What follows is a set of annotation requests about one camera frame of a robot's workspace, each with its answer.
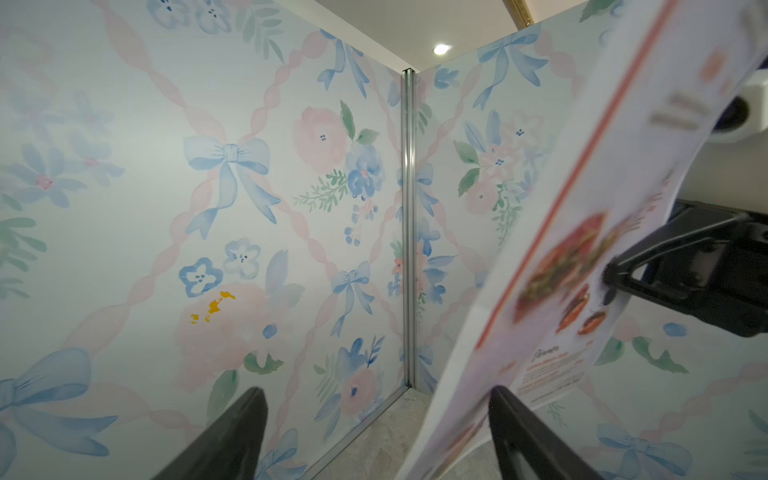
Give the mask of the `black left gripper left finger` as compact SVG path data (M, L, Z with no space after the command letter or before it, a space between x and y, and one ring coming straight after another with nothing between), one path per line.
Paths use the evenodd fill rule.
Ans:
M154 480L252 479L267 419L264 391L246 390Z

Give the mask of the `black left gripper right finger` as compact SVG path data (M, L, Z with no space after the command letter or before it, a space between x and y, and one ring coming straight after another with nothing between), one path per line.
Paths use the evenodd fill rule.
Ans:
M498 385L490 391L488 419L503 480L524 478L519 459L538 479L601 479L507 387Z

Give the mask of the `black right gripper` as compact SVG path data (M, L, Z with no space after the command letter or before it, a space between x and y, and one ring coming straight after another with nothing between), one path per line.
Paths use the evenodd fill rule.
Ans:
M741 337L767 333L767 215L675 205L605 267L603 282Z

